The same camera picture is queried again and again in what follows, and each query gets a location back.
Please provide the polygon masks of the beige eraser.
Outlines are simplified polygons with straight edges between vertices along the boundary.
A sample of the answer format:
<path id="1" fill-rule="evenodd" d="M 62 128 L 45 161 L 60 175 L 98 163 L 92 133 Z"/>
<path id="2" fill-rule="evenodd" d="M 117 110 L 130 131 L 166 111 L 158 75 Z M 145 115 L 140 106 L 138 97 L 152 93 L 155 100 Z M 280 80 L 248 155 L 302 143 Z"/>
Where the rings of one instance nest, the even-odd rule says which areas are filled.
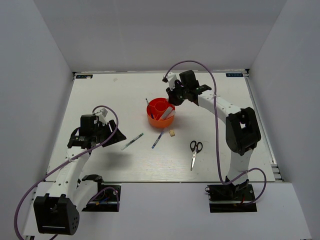
<path id="1" fill-rule="evenodd" d="M 174 137 L 174 136 L 175 136 L 175 132 L 174 132 L 173 130 L 170 130 L 170 131 L 169 131 L 169 135 L 170 135 L 171 137 Z"/>

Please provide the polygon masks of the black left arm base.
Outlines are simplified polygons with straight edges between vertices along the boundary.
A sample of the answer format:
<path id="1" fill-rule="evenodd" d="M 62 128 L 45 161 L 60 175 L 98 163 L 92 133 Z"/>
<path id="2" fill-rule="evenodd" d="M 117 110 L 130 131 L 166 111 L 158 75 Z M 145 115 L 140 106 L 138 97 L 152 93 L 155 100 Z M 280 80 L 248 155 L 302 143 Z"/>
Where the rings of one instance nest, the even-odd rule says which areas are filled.
<path id="1" fill-rule="evenodd" d="M 98 192 L 103 190 L 94 200 L 89 202 L 83 212 L 119 212 L 121 200 L 121 183 L 102 183 Z"/>

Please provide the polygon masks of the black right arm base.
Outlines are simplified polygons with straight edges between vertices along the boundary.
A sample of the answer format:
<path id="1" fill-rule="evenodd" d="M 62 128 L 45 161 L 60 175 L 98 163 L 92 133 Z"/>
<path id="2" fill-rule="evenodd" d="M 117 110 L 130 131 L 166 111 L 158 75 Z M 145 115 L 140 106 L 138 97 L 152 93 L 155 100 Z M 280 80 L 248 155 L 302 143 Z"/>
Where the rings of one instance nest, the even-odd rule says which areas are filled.
<path id="1" fill-rule="evenodd" d="M 257 212 L 253 186 L 233 191 L 232 185 L 212 184 L 204 189 L 208 194 L 210 213 L 254 213 Z"/>

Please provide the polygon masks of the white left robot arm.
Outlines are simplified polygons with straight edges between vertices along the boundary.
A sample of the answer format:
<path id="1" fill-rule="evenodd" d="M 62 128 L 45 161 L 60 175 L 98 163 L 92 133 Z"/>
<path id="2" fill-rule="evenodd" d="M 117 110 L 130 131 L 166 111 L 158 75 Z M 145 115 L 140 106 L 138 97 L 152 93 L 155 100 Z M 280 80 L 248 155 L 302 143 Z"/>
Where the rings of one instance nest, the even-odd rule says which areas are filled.
<path id="1" fill-rule="evenodd" d="M 70 135 L 63 167 L 47 193 L 33 202 L 39 233 L 74 235 L 80 212 L 92 198 L 99 200 L 105 196 L 106 187 L 101 184 L 100 175 L 86 175 L 83 179 L 80 175 L 94 147 L 107 147 L 126 139 L 118 124 L 116 119 L 107 121 L 102 113 L 80 117 L 80 126 Z"/>

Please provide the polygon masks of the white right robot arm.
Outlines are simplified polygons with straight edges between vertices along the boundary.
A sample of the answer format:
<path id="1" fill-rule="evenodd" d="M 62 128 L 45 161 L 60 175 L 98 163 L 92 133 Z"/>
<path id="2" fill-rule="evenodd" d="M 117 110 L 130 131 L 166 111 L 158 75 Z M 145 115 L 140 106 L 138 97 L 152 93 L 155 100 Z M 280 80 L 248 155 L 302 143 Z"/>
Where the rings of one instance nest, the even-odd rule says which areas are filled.
<path id="1" fill-rule="evenodd" d="M 231 150 L 230 167 L 225 177 L 226 195 L 236 200 L 249 183 L 249 162 L 253 150 L 261 140 L 255 111 L 251 107 L 240 108 L 218 96 L 211 87 L 200 85 L 192 70 L 176 76 L 170 72 L 163 77 L 168 83 L 168 102 L 174 106 L 188 100 L 208 110 L 225 124 L 225 140 Z"/>

